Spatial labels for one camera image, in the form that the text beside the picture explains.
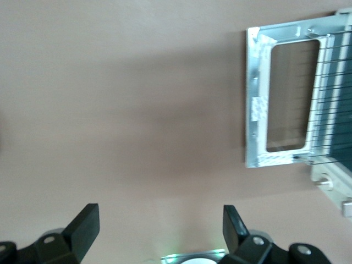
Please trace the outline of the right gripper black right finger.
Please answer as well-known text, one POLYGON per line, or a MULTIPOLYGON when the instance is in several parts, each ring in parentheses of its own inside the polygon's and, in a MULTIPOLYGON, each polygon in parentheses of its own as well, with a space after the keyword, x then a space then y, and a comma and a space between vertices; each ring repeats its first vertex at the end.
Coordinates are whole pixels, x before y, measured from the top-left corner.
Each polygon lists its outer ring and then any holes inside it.
POLYGON ((229 251, 223 263, 330 263, 313 245, 294 243, 283 250, 264 236, 250 234, 233 205, 223 207, 223 236, 229 251))

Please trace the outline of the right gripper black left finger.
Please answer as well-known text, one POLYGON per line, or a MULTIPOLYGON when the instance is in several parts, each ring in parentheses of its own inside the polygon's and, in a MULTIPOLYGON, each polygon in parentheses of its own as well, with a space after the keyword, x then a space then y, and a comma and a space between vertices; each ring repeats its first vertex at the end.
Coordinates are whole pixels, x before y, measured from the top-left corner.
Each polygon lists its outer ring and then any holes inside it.
POLYGON ((1 263, 81 263, 99 232, 99 205, 89 203, 65 228, 47 231, 27 247, 2 241, 1 263))

